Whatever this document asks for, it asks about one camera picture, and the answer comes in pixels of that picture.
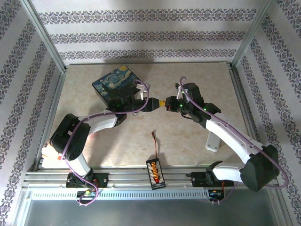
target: white wall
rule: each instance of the white wall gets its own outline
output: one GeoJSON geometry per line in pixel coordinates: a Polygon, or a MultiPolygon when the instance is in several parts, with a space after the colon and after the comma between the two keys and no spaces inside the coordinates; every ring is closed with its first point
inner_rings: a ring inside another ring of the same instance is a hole
{"type": "Polygon", "coordinates": [[[0,226],[10,225],[60,72],[18,0],[0,0],[0,226]]]}
{"type": "Polygon", "coordinates": [[[301,225],[300,15],[299,1],[275,1],[237,68],[258,138],[278,149],[290,179],[282,192],[294,225],[301,225]]]}
{"type": "Polygon", "coordinates": [[[231,61],[260,0],[33,0],[66,64],[231,61]]]}

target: marble surface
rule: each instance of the marble surface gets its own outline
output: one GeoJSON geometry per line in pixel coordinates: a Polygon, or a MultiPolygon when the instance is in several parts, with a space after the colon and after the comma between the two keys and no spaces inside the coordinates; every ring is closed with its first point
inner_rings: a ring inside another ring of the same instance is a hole
{"type": "MultiPolygon", "coordinates": [[[[105,109],[92,82],[120,65],[71,65],[68,67],[51,134],[68,113],[85,116],[105,109]]],[[[150,97],[165,100],[176,96],[174,84],[186,76],[198,85],[205,102],[217,105],[233,125],[246,132],[226,63],[180,63],[127,65],[151,85],[150,97]]],[[[154,157],[151,132],[156,131],[161,165],[211,164],[217,160],[240,163],[223,142],[218,152],[206,150],[208,131],[179,113],[161,107],[150,113],[131,114],[119,126],[89,136],[84,156],[91,166],[145,165],[154,157]]]]}

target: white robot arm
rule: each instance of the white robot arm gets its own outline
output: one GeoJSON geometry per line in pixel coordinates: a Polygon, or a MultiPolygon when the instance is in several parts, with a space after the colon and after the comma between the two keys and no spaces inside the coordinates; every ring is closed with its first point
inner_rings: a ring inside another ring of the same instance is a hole
{"type": "Polygon", "coordinates": [[[171,96],[166,99],[165,107],[167,111],[179,112],[184,118],[191,119],[214,133],[217,137],[222,139],[242,161],[239,165],[227,164],[222,161],[217,161],[210,165],[206,169],[208,184],[213,184],[216,181],[232,180],[242,182],[249,189],[257,192],[279,175],[279,169],[262,153],[256,150],[258,148],[258,150],[261,150],[278,163],[278,152],[275,147],[272,145],[265,147],[229,123],[221,123],[221,119],[224,122],[228,122],[228,120],[224,118],[218,107],[212,103],[204,102],[195,83],[187,83],[183,85],[183,89],[205,112],[199,110],[191,103],[184,95],[179,84],[176,84],[176,89],[178,91],[177,96],[171,96]]]}

